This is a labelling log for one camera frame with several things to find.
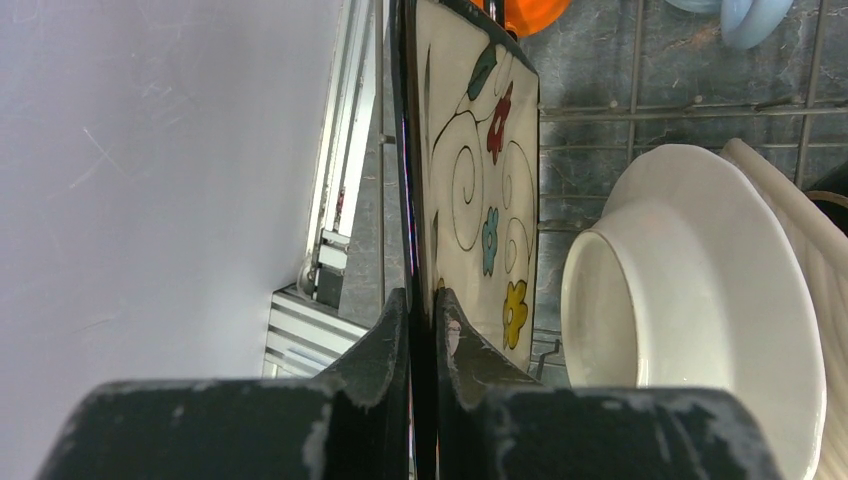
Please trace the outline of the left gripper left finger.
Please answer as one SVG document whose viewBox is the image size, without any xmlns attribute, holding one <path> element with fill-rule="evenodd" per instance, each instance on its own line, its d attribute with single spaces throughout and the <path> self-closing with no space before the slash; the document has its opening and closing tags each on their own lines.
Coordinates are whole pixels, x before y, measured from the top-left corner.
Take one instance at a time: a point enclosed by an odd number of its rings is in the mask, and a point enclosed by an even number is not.
<svg viewBox="0 0 848 480">
<path fill-rule="evenodd" d="M 404 479 L 408 308 L 310 379 L 105 383 L 73 411 L 41 479 Z"/>
</svg>

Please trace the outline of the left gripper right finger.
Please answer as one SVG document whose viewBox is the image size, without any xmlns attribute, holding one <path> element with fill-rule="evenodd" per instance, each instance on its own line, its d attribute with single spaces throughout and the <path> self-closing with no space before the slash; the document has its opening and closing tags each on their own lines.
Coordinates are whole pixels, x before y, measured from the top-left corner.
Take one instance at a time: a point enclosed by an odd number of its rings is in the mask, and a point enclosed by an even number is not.
<svg viewBox="0 0 848 480">
<path fill-rule="evenodd" d="M 551 388 L 435 296 L 443 479 L 776 479 L 770 448 L 730 394 Z"/>
</svg>

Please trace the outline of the plain white plate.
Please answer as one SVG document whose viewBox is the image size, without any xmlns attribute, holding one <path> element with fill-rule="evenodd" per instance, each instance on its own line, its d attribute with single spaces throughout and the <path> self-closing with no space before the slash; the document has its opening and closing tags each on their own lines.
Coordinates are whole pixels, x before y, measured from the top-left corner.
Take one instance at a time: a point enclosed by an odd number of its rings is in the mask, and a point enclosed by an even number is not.
<svg viewBox="0 0 848 480">
<path fill-rule="evenodd" d="M 787 479 L 818 467 L 827 388 L 814 306 L 772 209 L 703 148 L 636 158 L 573 241 L 561 334 L 574 387 L 706 387 L 738 399 Z"/>
</svg>

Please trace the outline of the square floral plate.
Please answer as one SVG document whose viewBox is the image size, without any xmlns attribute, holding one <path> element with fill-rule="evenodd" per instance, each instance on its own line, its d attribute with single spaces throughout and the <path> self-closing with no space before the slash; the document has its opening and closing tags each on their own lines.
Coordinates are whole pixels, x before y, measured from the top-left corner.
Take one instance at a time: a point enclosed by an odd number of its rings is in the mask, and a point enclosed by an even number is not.
<svg viewBox="0 0 848 480">
<path fill-rule="evenodd" d="M 510 366 L 531 362 L 539 75 L 497 1 L 394 1 L 392 87 L 410 308 L 416 475 L 437 475 L 439 296 Z"/>
</svg>

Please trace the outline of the red-rimmed beige plate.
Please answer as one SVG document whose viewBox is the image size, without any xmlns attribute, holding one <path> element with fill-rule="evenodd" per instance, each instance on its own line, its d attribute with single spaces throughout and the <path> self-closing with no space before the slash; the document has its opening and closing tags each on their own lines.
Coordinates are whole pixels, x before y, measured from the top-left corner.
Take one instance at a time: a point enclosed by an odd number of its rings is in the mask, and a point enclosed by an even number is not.
<svg viewBox="0 0 848 480">
<path fill-rule="evenodd" d="M 832 169 L 814 182 L 805 194 L 847 235 L 847 163 Z"/>
</svg>

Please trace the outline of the orange mug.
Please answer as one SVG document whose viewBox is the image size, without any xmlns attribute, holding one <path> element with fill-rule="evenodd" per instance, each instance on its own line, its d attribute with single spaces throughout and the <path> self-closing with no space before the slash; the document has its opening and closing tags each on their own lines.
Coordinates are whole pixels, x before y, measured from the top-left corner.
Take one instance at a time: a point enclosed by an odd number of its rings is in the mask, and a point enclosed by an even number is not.
<svg viewBox="0 0 848 480">
<path fill-rule="evenodd" d="M 517 38 L 541 32 L 569 7 L 571 0 L 471 0 L 496 23 Z"/>
</svg>

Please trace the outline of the light blue mug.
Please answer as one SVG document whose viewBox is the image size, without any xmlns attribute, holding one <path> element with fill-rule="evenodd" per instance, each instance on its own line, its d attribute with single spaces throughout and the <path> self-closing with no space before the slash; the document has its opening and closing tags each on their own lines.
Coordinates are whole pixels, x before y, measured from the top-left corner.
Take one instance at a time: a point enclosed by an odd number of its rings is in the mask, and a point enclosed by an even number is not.
<svg viewBox="0 0 848 480">
<path fill-rule="evenodd" d="M 695 14 L 718 14 L 723 43 L 748 50 L 763 42 L 781 23 L 792 0 L 668 0 L 668 4 Z"/>
</svg>

